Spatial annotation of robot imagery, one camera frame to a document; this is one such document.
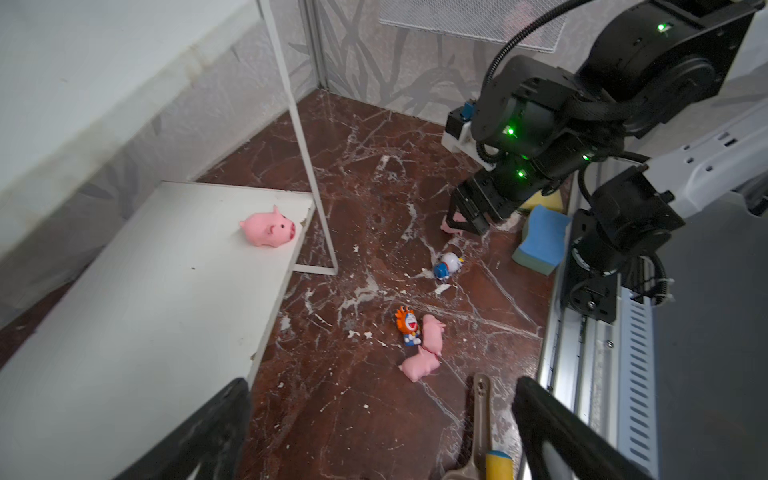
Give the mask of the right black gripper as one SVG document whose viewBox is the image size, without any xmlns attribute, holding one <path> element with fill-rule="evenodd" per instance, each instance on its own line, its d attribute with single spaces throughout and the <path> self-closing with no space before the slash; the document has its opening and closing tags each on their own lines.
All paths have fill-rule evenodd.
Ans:
<svg viewBox="0 0 768 480">
<path fill-rule="evenodd" d="M 624 107 L 577 76 L 526 56 L 509 60 L 483 88 L 471 118 L 476 148 L 492 147 L 492 171 L 452 192 L 446 224 L 485 234 L 535 193 L 556 189 L 624 145 Z"/>
</svg>

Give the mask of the blue sponge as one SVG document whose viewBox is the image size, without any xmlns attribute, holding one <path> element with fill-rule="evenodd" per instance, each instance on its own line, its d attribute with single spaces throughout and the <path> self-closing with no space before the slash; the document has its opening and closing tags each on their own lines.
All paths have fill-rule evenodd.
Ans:
<svg viewBox="0 0 768 480">
<path fill-rule="evenodd" d="M 517 264 L 542 275 L 551 275 L 566 252 L 566 233 L 571 218 L 544 206 L 536 206 L 523 228 L 523 239 L 512 255 Z"/>
</svg>

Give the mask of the yellow sponge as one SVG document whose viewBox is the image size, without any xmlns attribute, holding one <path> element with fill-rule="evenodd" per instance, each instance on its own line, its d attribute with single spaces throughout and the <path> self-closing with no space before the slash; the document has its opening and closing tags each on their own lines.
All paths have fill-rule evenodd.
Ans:
<svg viewBox="0 0 768 480">
<path fill-rule="evenodd" d="M 527 199 L 519 207 L 519 210 L 530 212 L 537 206 L 542 206 L 558 213 L 565 212 L 562 194 L 559 190 L 554 191 L 550 195 L 543 195 L 542 192 L 537 192 L 529 199 Z"/>
</svg>

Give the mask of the pink toy in basket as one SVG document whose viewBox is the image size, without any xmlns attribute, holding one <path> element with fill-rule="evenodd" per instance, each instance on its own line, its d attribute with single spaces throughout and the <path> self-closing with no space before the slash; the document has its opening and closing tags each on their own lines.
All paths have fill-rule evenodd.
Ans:
<svg viewBox="0 0 768 480">
<path fill-rule="evenodd" d="M 538 17 L 539 14 L 536 12 L 532 1 L 514 1 L 511 8 L 503 16 L 506 37 L 511 39 Z"/>
</svg>

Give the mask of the aluminium front rail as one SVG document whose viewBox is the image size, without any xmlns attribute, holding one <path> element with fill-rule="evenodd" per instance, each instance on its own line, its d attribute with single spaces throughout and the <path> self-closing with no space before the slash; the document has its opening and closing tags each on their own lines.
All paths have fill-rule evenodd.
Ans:
<svg viewBox="0 0 768 480">
<path fill-rule="evenodd" d="M 596 232 L 577 250 L 591 269 L 618 275 L 613 324 L 560 306 L 564 261 L 536 379 L 630 462 L 659 474 L 653 309 L 666 290 L 656 256 L 671 233 L 667 195 L 639 173 L 598 187 L 587 207 Z"/>
</svg>

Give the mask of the brown slotted spatula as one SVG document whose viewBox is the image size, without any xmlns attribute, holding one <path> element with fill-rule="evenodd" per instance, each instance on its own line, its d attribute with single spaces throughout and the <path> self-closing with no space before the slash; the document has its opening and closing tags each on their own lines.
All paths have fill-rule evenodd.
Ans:
<svg viewBox="0 0 768 480">
<path fill-rule="evenodd" d="M 442 480 L 482 480 L 486 478 L 486 454 L 492 449 L 492 382 L 490 378 L 485 374 L 475 374 L 473 377 L 472 393 L 473 432 L 471 437 L 471 456 L 461 468 L 447 471 L 442 476 Z"/>
</svg>

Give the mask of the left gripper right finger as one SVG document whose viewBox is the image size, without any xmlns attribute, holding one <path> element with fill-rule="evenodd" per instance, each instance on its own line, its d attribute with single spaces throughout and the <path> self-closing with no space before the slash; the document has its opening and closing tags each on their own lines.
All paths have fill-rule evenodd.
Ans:
<svg viewBox="0 0 768 480">
<path fill-rule="evenodd" d="M 517 380 L 512 412 L 533 479 L 649 477 L 530 377 Z"/>
</svg>

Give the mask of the orange blue cat figurine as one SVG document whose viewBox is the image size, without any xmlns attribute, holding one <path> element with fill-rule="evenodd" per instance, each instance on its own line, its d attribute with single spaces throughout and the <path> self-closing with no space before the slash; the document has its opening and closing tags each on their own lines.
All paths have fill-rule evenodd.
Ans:
<svg viewBox="0 0 768 480">
<path fill-rule="evenodd" d="M 395 319 L 406 346 L 418 346 L 422 343 L 420 325 L 412 309 L 401 306 L 395 312 Z"/>
</svg>

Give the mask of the pink pig toy pair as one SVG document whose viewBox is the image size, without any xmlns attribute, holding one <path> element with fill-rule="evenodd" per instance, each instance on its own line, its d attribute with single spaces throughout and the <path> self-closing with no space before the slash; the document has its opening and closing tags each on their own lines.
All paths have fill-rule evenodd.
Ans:
<svg viewBox="0 0 768 480">
<path fill-rule="evenodd" d="M 440 361 L 434 353 L 418 346 L 417 353 L 404 360 L 403 363 L 398 366 L 398 369 L 411 382 L 416 383 L 438 369 L 439 366 Z"/>
<path fill-rule="evenodd" d="M 422 319 L 422 348 L 441 357 L 445 327 L 435 316 L 426 314 Z"/>
</svg>

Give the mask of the pink pig toy pair lower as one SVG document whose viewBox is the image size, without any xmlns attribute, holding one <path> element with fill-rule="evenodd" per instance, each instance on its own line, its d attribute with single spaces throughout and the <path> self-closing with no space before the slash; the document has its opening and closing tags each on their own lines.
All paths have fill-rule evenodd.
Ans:
<svg viewBox="0 0 768 480">
<path fill-rule="evenodd" d="M 411 382 L 416 383 L 438 369 L 439 366 L 440 361 L 434 353 L 418 346 L 417 353 L 404 360 L 403 363 L 398 366 L 398 369 Z"/>
</svg>

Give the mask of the pink pig toy pair upper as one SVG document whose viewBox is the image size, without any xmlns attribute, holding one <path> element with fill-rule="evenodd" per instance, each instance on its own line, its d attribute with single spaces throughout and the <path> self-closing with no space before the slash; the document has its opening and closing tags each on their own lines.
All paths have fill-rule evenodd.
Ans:
<svg viewBox="0 0 768 480">
<path fill-rule="evenodd" d="M 435 316 L 426 314 L 422 319 L 422 348 L 441 357 L 445 327 Z"/>
</svg>

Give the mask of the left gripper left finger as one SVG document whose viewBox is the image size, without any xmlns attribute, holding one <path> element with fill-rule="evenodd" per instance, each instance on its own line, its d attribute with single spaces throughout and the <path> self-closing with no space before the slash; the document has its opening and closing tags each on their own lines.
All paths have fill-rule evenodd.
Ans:
<svg viewBox="0 0 768 480">
<path fill-rule="evenodd" d="M 120 479 L 233 479 L 252 413 L 247 381 L 227 384 Z"/>
</svg>

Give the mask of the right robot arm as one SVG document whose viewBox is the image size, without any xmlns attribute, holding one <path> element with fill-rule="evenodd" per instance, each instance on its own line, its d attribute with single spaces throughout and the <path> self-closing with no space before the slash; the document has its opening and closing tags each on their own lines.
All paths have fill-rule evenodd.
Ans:
<svg viewBox="0 0 768 480">
<path fill-rule="evenodd" d="M 648 158 L 626 151 L 625 141 L 716 96 L 763 3 L 643 1 L 603 29 L 576 72 L 514 53 L 575 8 L 567 1 L 526 25 L 491 61 L 479 98 L 450 113 L 448 136 L 468 127 L 487 168 L 453 190 L 443 228 L 483 235 L 533 195 L 582 178 L 591 164 L 627 160 L 627 170 L 585 193 L 561 287 L 564 308 L 613 323 L 618 276 L 655 260 L 684 224 L 672 207 L 678 194 L 654 186 Z"/>
</svg>

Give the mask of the white blue small figurine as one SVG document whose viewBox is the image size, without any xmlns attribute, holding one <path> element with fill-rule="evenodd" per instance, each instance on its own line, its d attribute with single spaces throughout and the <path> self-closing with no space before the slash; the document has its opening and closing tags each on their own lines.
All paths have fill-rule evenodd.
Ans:
<svg viewBox="0 0 768 480">
<path fill-rule="evenodd" d="M 434 278 L 446 281 L 456 273 L 464 264 L 464 259 L 453 252 L 443 254 L 433 267 Z"/>
</svg>

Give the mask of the white two-tier shelf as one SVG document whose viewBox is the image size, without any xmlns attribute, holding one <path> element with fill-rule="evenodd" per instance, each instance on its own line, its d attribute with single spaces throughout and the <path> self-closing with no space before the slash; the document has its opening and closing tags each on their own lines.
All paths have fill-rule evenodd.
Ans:
<svg viewBox="0 0 768 480">
<path fill-rule="evenodd" d="M 298 113 L 294 1 L 1 5 L 1 329 L 77 280 L 1 369 L 5 479 L 115 479 L 232 380 L 255 378 L 308 192 L 202 184 Z M 276 205 L 295 238 L 239 222 Z"/>
</svg>

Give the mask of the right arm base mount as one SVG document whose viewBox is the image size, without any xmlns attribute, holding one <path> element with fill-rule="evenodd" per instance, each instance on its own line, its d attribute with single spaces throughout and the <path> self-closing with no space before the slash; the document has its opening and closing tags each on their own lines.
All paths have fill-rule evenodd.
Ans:
<svg viewBox="0 0 768 480">
<path fill-rule="evenodd" d="M 617 316 L 618 275 L 591 269 L 577 250 L 581 241 L 596 232 L 590 211 L 578 209 L 571 224 L 560 287 L 560 306 L 595 320 L 613 324 Z"/>
</svg>

